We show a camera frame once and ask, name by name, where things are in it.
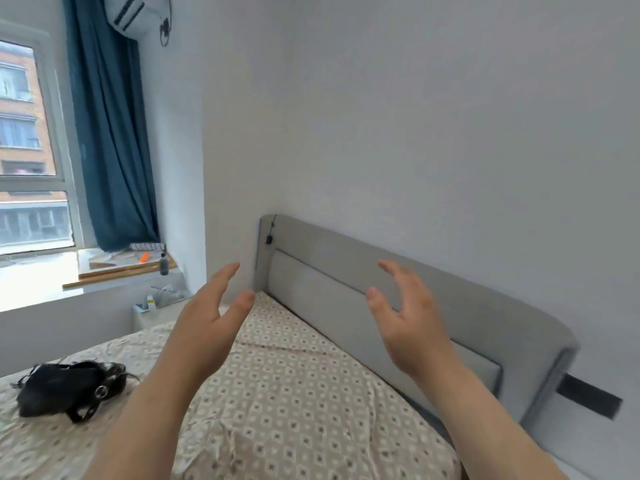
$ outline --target gray upholstered headboard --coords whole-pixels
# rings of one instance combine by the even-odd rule
[[[364,293],[384,293],[398,310],[393,280],[377,260],[411,267],[436,297],[458,353],[511,416],[530,429],[579,348],[552,316],[497,291],[279,214],[260,221],[254,286],[279,300],[382,379],[433,412],[409,377],[388,358]]]

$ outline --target blue curtain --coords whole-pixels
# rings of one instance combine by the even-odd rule
[[[98,245],[158,242],[138,43],[108,23],[103,0],[63,0],[76,130]]]

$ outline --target hand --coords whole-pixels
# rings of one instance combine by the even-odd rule
[[[180,313],[154,368],[163,371],[160,376],[179,378],[180,386],[193,394],[222,367],[253,306],[255,294],[245,290],[227,313],[220,316],[218,311],[222,295],[238,268],[240,263],[224,266],[191,298]]]
[[[436,300],[420,278],[393,261],[378,265],[394,277],[402,298],[395,313],[375,288],[367,291],[367,304],[378,323],[387,352],[396,366],[422,385],[430,375],[458,361],[453,343],[438,313]]]

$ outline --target white air conditioner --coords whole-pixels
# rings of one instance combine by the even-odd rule
[[[140,40],[159,29],[163,45],[171,32],[171,0],[104,0],[111,26],[125,37]]]

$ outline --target mattress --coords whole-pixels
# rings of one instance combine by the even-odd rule
[[[63,359],[122,362],[144,377],[173,324]],[[80,478],[136,384],[86,424],[23,419],[0,379],[0,476]],[[453,448],[394,389],[264,293],[182,423],[172,478],[458,479]]]

